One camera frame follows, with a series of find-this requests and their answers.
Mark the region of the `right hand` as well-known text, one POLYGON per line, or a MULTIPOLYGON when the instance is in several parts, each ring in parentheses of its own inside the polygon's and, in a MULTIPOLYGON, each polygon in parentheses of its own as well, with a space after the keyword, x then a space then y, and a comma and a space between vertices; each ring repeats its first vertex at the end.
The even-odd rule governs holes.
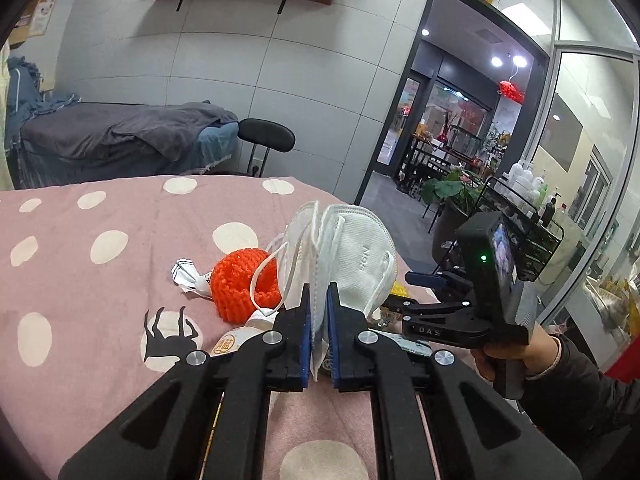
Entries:
POLYGON ((483 349, 474 349, 471 356, 475 361, 480 376, 493 382, 496 379, 496 368, 489 363, 490 359, 521 362, 525 373, 539 375, 552 370, 560 359, 562 344, 558 338, 548 334, 536 324, 526 346, 521 344, 486 344, 483 349))

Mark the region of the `right forearm dark sleeve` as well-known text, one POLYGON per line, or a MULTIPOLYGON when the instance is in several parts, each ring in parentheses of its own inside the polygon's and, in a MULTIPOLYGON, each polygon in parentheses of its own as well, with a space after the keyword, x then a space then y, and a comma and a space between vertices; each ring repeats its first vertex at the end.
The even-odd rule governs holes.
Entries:
POLYGON ((639 382, 602 374, 567 338, 550 370, 524 382, 521 406, 585 479, 639 477, 639 382))

